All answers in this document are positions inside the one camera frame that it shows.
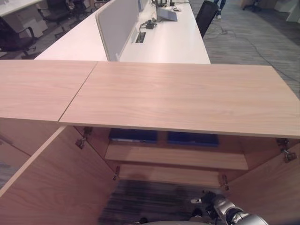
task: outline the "wooden panel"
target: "wooden panel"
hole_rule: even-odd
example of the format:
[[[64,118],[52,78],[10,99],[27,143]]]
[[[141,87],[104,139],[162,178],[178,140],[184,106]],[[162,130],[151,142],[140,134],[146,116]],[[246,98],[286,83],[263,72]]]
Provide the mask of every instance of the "wooden panel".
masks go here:
[[[74,127],[60,127],[0,190],[4,225],[97,224],[117,181]]]
[[[290,152],[299,156],[300,144]],[[270,225],[300,222],[300,159],[286,164],[283,157],[276,156],[229,183],[229,199]]]
[[[76,127],[76,129],[83,135],[84,127]],[[93,131],[91,135],[88,137],[88,142],[94,148],[96,152],[101,156],[102,159],[105,158],[105,154],[109,144],[109,133],[111,129],[105,127],[93,127]],[[116,171],[117,166],[119,165],[116,162],[107,161],[105,162],[108,166],[113,170]]]
[[[105,158],[115,161],[247,170],[234,136],[220,139],[218,148],[111,142]]]
[[[275,138],[268,137],[239,137],[242,152],[245,154],[245,159],[249,170],[252,170],[259,165],[267,162],[271,158],[282,154],[278,147]],[[289,139],[289,148],[299,143],[299,139]],[[229,171],[222,170],[222,174],[227,176],[228,181],[232,181],[239,176],[242,176],[246,171]]]
[[[0,138],[0,162],[15,167],[22,166],[28,159],[29,155],[16,149]]]
[[[298,98],[270,66],[99,62],[60,121],[300,137],[299,114]]]
[[[57,123],[0,118],[0,139],[32,155],[59,127]]]
[[[96,63],[1,60],[0,117],[58,121]]]
[[[218,172],[146,165],[121,165],[120,179],[193,184],[219,188]]]

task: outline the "cabinet hinge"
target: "cabinet hinge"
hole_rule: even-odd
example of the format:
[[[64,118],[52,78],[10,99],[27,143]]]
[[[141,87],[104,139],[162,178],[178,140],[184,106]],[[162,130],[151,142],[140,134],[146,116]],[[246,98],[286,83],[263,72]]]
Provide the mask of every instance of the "cabinet hinge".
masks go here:
[[[117,166],[116,172],[114,173],[113,180],[116,180],[120,173],[120,166]]]
[[[289,139],[287,138],[276,138],[277,145],[280,147],[280,151],[285,154],[285,163],[289,163],[296,159],[298,156],[294,152],[289,152]]]
[[[88,140],[88,136],[91,135],[93,130],[93,127],[84,127],[83,129],[83,138],[82,139],[78,139],[75,144],[80,148],[83,149],[84,148],[84,143],[85,141]]]
[[[224,187],[225,191],[230,190],[230,188],[228,186],[227,176],[225,174],[222,175],[222,185],[221,185],[221,187]]]

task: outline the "white desk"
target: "white desk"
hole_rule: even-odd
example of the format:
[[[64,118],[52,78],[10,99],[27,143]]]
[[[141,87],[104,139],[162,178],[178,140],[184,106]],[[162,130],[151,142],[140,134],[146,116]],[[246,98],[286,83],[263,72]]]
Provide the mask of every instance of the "white desk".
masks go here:
[[[43,0],[0,0],[0,16],[17,32],[24,28],[31,27],[36,37],[43,35],[47,24],[37,11],[35,4]]]
[[[182,10],[177,12],[177,22],[163,21],[153,30],[142,29],[146,32],[144,43],[129,40],[120,61],[210,64],[190,4],[178,4],[176,7]],[[156,9],[147,4],[139,15],[136,28],[152,17],[156,18]]]
[[[154,30],[146,30],[144,44],[132,44],[129,39],[120,61],[210,64],[190,4],[178,7],[182,9],[177,15],[178,22],[161,22]],[[107,61],[95,13],[36,59]],[[155,17],[155,8],[147,4],[139,14],[137,26],[151,17]]]
[[[4,0],[2,0],[0,4],[0,16],[11,14],[40,1],[42,0],[9,0],[9,2],[4,3]]]
[[[95,13],[75,26],[36,59],[107,61]]]

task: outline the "wooden countertop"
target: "wooden countertop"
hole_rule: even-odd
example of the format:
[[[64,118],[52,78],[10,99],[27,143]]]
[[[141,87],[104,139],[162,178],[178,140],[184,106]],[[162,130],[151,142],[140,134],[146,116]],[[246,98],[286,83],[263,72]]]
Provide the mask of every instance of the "wooden countertop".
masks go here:
[[[0,61],[0,118],[300,137],[300,101],[269,66]]]
[[[300,101],[270,66],[99,62],[67,124],[300,137]]]
[[[58,121],[96,63],[0,60],[0,117]]]

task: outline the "desk divider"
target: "desk divider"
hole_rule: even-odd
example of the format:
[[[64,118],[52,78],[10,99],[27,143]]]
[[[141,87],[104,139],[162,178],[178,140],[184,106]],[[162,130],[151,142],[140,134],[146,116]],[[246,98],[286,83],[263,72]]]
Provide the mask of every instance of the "desk divider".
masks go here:
[[[138,0],[112,0],[96,13],[97,25],[109,61],[119,61],[135,28],[138,15]]]

